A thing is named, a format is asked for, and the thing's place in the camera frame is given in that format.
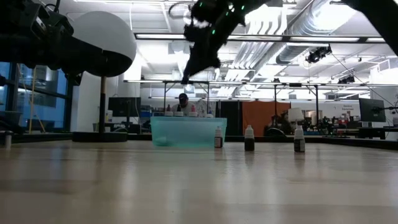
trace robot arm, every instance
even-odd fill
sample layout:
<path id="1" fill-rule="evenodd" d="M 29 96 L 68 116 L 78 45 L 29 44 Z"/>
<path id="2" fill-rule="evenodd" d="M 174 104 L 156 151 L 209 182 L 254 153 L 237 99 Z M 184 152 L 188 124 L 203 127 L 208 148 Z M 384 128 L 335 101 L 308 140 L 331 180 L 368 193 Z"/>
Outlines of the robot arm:
<path id="1" fill-rule="evenodd" d="M 398 29 L 395 23 L 398 4 L 394 0 L 341 0 L 341 2 L 362 12 L 392 51 L 398 55 Z"/>
<path id="2" fill-rule="evenodd" d="M 204 29 L 194 28 L 193 24 L 185 26 L 185 37 L 195 44 L 184 70 L 183 84 L 197 72 L 208 67 L 218 68 L 217 51 L 227 42 L 235 27 L 239 23 L 244 25 L 247 13 L 272 0 L 218 0 L 215 1 L 217 4 L 209 4 L 208 1 L 198 0 L 192 7 L 192 17 L 208 21 L 211 26 Z M 398 4 L 394 0 L 341 0 L 337 3 L 347 4 L 362 12 L 398 55 L 398 29 L 395 24 Z"/>
<path id="3" fill-rule="evenodd" d="M 132 60 L 74 38 L 68 19 L 32 0 L 0 0 L 0 61 L 62 69 L 73 81 L 85 71 L 113 77 Z"/>

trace teal plastic bin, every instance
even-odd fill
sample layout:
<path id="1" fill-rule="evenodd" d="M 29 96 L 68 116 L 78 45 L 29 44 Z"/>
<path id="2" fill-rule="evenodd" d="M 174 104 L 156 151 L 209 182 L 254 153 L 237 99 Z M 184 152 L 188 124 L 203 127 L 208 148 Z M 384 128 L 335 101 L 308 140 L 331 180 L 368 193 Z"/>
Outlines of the teal plastic bin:
<path id="1" fill-rule="evenodd" d="M 155 146 L 214 147 L 216 128 L 225 139 L 226 118 L 151 117 Z"/>

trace lamp shade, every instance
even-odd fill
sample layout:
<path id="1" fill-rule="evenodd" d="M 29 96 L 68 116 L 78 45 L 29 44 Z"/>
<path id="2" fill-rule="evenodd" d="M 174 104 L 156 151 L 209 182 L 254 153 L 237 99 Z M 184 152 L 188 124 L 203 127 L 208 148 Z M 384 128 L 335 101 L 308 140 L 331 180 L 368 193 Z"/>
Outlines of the lamp shade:
<path id="1" fill-rule="evenodd" d="M 301 108 L 291 108 L 289 109 L 289 121 L 302 121 L 304 120 L 304 115 Z"/>
<path id="2" fill-rule="evenodd" d="M 115 77 L 130 68 L 136 57 L 137 43 L 130 27 L 109 12 L 88 12 L 73 22 L 73 36 L 103 49 L 105 64 L 88 70 L 93 75 Z"/>

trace table surface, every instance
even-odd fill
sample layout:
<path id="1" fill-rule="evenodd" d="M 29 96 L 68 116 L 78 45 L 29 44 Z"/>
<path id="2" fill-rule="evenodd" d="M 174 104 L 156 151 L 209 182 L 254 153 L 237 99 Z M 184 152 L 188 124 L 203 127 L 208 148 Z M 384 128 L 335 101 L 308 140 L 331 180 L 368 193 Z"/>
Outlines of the table surface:
<path id="1" fill-rule="evenodd" d="M 0 223 L 398 222 L 397 152 L 306 147 L 14 144 L 0 150 Z"/>
<path id="2" fill-rule="evenodd" d="M 390 132 L 396 132 L 398 131 L 397 127 L 394 128 L 367 128 L 367 127 L 363 127 L 363 128 L 358 128 L 359 130 L 371 130 L 371 131 L 390 131 Z"/>

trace glass window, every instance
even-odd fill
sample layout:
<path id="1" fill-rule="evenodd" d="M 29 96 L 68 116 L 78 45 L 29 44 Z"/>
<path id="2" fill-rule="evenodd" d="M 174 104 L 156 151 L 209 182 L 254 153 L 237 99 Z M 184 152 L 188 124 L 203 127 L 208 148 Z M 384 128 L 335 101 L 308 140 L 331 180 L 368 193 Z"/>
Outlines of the glass window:
<path id="1" fill-rule="evenodd" d="M 30 122 L 30 103 L 32 92 L 25 89 L 18 89 L 17 111 L 22 113 L 21 126 L 29 127 Z M 32 127 L 41 130 L 39 119 L 44 128 L 63 128 L 65 113 L 65 99 L 49 96 L 41 93 L 34 94 L 34 113 Z"/>
<path id="2" fill-rule="evenodd" d="M 0 62 L 0 75 L 6 77 L 7 79 L 10 76 L 10 63 L 8 62 Z"/>
<path id="3" fill-rule="evenodd" d="M 7 86 L 0 86 L 0 111 L 6 110 Z"/>
<path id="4" fill-rule="evenodd" d="M 34 70 L 25 65 L 20 66 L 22 74 L 19 76 L 19 83 L 32 85 Z M 47 66 L 38 65 L 36 66 L 35 88 L 65 95 L 67 92 L 67 79 L 61 70 L 53 71 Z"/>

